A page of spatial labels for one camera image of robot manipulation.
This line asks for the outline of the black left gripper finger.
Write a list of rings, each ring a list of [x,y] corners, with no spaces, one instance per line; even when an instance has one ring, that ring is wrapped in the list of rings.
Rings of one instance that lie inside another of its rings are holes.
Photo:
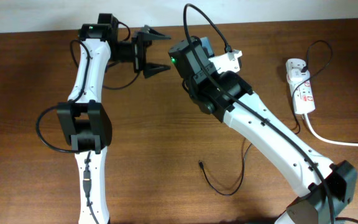
[[[144,78],[150,78],[160,72],[170,70],[171,66],[157,63],[146,63],[143,69]]]
[[[170,35],[165,35],[160,32],[157,32],[155,29],[151,28],[148,25],[143,26],[140,30],[140,35],[143,37],[143,40],[170,40]]]

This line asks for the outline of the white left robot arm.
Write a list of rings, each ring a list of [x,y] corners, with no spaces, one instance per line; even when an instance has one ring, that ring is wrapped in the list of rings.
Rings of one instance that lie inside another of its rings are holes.
[[[101,103],[108,62],[132,62],[134,71],[147,78],[170,69],[145,59],[147,47],[155,40],[169,40],[169,35],[149,26],[137,31],[130,41],[119,41],[117,35],[118,28],[112,24],[82,26],[78,32],[81,57],[75,86],[67,103],[58,104],[58,119],[80,176],[79,223],[110,222],[105,161],[112,141],[112,124]]]

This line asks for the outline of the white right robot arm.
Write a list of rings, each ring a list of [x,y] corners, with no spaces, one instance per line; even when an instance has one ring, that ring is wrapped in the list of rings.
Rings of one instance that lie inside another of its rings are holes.
[[[284,176],[296,199],[275,223],[339,223],[352,202],[356,168],[335,164],[288,129],[238,74],[193,75],[182,83],[202,112],[213,114],[250,141]]]

